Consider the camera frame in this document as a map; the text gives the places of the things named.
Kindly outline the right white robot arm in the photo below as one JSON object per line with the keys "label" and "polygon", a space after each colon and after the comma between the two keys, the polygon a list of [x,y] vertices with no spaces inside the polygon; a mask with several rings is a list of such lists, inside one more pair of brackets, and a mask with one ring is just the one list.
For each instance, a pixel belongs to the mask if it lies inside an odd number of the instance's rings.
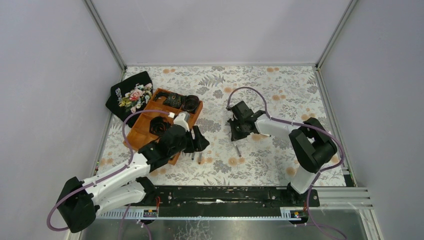
{"label": "right white robot arm", "polygon": [[253,112],[244,101],[226,109],[232,112],[232,117],[228,120],[231,141],[245,139],[251,134],[261,134],[287,139],[291,143],[300,166],[288,187],[299,195],[308,191],[319,170],[338,151],[335,142],[314,117],[301,123],[277,120],[264,110]]}

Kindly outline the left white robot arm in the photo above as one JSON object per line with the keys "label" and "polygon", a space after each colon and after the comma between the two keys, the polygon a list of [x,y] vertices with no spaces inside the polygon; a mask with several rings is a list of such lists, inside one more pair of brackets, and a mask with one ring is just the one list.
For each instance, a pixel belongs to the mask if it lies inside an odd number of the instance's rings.
{"label": "left white robot arm", "polygon": [[202,152],[209,144],[198,126],[186,130],[174,124],[133,153],[130,163],[123,162],[84,180],[76,176],[68,179],[54,207],[66,223],[65,230],[78,233],[109,210],[153,199],[155,187],[147,178],[149,173],[180,152]]}

